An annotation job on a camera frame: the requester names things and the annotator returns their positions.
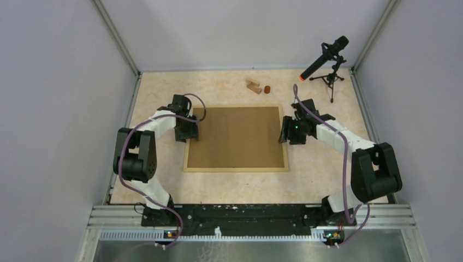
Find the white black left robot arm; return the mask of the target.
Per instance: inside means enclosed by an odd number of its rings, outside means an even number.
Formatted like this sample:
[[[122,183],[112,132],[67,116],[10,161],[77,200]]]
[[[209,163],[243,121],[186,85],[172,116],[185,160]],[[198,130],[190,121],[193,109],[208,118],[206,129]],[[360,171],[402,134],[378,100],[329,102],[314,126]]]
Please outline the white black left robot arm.
[[[113,170],[120,183],[138,193],[145,201],[145,216],[155,225],[183,225],[175,211],[170,194],[155,176],[157,170],[156,141],[173,130],[175,141],[199,139],[199,122],[193,114],[191,94],[175,94],[170,104],[161,106],[147,120],[117,132]]]

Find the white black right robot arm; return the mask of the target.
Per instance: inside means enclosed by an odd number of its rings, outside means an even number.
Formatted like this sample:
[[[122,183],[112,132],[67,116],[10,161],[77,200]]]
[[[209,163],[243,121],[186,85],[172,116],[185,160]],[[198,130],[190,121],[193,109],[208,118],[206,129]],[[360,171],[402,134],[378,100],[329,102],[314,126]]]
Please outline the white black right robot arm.
[[[366,140],[339,124],[330,114],[321,115],[312,99],[292,105],[294,116],[284,116],[279,143],[304,145],[309,136],[343,155],[342,188],[322,199],[316,223],[353,224],[362,204],[396,193],[403,184],[391,144]]]

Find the upright wooden block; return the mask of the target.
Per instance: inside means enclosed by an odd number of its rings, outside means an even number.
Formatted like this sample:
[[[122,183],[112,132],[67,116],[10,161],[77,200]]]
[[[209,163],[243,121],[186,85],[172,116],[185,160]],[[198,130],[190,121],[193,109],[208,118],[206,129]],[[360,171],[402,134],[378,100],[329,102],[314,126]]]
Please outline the upright wooden block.
[[[247,84],[247,88],[256,94],[261,94],[262,92],[262,88],[260,88],[258,85],[255,85],[253,83]]]

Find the flat wooden block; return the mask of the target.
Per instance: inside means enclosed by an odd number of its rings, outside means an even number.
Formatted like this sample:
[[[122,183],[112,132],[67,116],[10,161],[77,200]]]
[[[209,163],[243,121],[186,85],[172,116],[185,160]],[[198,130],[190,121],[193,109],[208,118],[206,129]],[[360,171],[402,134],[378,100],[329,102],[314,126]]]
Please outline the flat wooden block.
[[[245,82],[246,82],[246,85],[254,85],[254,86],[257,86],[257,87],[260,86],[260,82],[253,79],[253,78],[245,78]]]

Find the black microphone tripod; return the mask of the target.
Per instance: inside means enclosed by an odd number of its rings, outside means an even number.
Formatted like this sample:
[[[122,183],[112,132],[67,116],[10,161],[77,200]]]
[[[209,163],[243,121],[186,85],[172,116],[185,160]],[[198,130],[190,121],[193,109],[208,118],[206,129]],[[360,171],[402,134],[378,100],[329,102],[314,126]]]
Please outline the black microphone tripod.
[[[333,61],[336,63],[332,66],[333,72],[328,74],[328,75],[322,75],[314,78],[309,78],[310,81],[321,79],[323,82],[326,84],[328,89],[331,90],[331,95],[330,95],[330,102],[334,102],[334,83],[337,80],[344,81],[345,79],[343,77],[340,77],[337,74],[337,71],[339,70],[341,64],[345,63],[346,60],[344,59],[343,56],[338,56],[337,58],[334,58]]]

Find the black microphone orange tip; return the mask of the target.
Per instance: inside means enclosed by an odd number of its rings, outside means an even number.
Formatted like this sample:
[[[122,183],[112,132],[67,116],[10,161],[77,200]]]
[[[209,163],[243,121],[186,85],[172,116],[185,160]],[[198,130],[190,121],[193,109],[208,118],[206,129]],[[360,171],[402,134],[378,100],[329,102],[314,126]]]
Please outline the black microphone orange tip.
[[[322,43],[322,54],[318,57],[307,69],[305,69],[300,75],[299,79],[305,81],[313,73],[315,73],[319,68],[325,65],[328,61],[335,61],[336,66],[339,67],[341,64],[346,63],[347,61],[343,56],[339,54],[347,45],[349,40],[346,36],[341,36],[334,41],[333,44]]]

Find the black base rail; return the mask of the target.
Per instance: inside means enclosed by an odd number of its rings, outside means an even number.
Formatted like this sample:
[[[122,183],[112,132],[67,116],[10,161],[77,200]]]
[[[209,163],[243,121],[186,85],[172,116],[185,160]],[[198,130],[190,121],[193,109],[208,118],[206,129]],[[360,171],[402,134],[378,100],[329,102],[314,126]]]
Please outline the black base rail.
[[[343,212],[333,213],[309,204],[183,204],[172,211],[144,208],[141,225],[167,229],[173,237],[211,236],[303,236],[321,226],[348,226]]]

